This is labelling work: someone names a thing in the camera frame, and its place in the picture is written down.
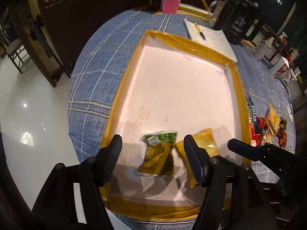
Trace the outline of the yellow pastry packet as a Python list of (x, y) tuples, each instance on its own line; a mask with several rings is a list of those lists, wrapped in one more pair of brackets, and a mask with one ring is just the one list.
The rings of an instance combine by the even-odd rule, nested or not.
[[(196, 133), (195, 135), (193, 135), (192, 137), (195, 140), (198, 147), (205, 149), (210, 157), (220, 154), (218, 148), (216, 147), (216, 142), (213, 138), (212, 128), (207, 128), (205, 130), (202, 130), (199, 133)], [(196, 187), (197, 185), (199, 185), (199, 183), (196, 181), (192, 173), (191, 166), (185, 154), (184, 142), (183, 141), (177, 142), (175, 144), (175, 148), (178, 152), (178, 155), (180, 156), (180, 158), (182, 159), (185, 165), (189, 187), (190, 188)]]

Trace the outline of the large red snack packet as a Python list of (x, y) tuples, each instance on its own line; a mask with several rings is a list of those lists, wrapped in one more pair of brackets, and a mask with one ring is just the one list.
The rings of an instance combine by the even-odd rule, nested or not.
[(286, 131), (283, 128), (279, 128), (277, 137), (278, 137), (279, 146), (284, 149), (287, 143)]

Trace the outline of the red black candy packet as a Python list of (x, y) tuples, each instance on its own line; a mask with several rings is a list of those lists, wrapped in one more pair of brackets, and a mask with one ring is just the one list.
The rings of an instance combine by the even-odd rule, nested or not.
[(267, 128), (267, 124), (264, 118), (257, 117), (256, 127), (254, 129), (256, 144), (261, 145), (263, 138), (263, 131)]

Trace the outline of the salted egg cracker packet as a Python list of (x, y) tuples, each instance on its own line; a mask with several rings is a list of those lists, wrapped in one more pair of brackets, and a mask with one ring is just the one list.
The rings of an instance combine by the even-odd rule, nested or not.
[(271, 134), (273, 136), (277, 136), (280, 118), (272, 104), (268, 105), (268, 109), (265, 115), (265, 122)]

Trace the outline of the green gold pea snack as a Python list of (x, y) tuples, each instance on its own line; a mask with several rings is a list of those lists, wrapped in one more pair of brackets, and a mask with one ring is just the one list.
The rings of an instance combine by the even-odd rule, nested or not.
[(174, 159), (172, 150), (177, 138), (176, 131), (161, 131), (143, 136), (147, 144), (143, 163), (138, 173), (144, 176), (172, 177), (174, 175)]

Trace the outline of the yellow taped foam tray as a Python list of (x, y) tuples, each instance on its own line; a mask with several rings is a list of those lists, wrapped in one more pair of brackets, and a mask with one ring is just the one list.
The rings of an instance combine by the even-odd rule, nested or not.
[(108, 210), (138, 220), (195, 218), (205, 188), (190, 187), (187, 169), (172, 151), (174, 174), (138, 172), (149, 133), (186, 135), (212, 129), (220, 154), (241, 164), (227, 149), (236, 138), (251, 141), (246, 96), (232, 59), (189, 39), (148, 30), (140, 39), (120, 82), (107, 120), (102, 146), (122, 137), (122, 151), (111, 181), (102, 189)]

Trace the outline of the patterned paper cup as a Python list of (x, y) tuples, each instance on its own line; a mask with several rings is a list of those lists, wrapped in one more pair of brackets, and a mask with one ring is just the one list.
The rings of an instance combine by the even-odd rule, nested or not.
[(281, 77), (284, 83), (289, 86), (294, 81), (297, 81), (297, 76), (300, 74), (300, 69), (296, 67), (294, 70), (292, 68), (288, 69)]

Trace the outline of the blue plaid tablecloth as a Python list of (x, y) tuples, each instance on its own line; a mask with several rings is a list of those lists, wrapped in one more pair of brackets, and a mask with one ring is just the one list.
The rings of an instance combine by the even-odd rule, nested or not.
[[(103, 24), (80, 53), (68, 103), (69, 136), (79, 161), (98, 153), (120, 81), (147, 30), (188, 37), (183, 15), (127, 10)], [(269, 71), (270, 63), (256, 60), (250, 47), (235, 45), (233, 51), (245, 94), (252, 99), (256, 114), (264, 116), (272, 104), (287, 120), (286, 150), (294, 152), (295, 122), (284, 81), (275, 79)]]

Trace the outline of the white notebook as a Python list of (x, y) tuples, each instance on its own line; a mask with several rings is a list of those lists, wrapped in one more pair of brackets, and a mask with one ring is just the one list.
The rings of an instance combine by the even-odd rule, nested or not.
[(228, 57), (234, 62), (237, 62), (235, 53), (222, 30), (216, 31), (216, 30), (207, 28), (206, 26), (201, 26), (198, 24), (198, 26), (201, 28), (202, 32), (204, 33), (206, 37), (206, 40), (203, 40), (203, 38), (201, 37), (197, 29), (195, 28), (193, 22), (189, 21), (186, 17), (184, 19), (184, 23), (187, 28), (189, 38), (192, 41), (195, 41), (198, 44), (204, 45)]

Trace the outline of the black yellow pen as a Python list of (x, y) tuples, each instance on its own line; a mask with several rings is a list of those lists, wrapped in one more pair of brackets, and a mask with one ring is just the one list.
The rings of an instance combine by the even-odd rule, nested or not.
[(197, 31), (199, 32), (199, 34), (201, 35), (201, 37), (203, 38), (203, 40), (206, 40), (206, 37), (204, 35), (204, 33), (202, 32), (201, 28), (198, 26), (198, 24), (194, 21), (193, 22), (195, 28), (197, 29)]

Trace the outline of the black electric kettle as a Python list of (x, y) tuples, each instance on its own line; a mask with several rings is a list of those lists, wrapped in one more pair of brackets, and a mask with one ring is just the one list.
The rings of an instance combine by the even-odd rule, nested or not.
[(264, 25), (264, 14), (248, 0), (226, 0), (216, 21), (214, 30), (222, 30), (227, 40), (238, 45), (252, 41)]

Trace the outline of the dark wooden cabinet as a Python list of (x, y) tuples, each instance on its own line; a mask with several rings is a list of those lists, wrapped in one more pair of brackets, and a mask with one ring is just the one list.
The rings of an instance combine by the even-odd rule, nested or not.
[(83, 47), (108, 20), (131, 9), (156, 11), (162, 0), (37, 0), (59, 60), (72, 72)]

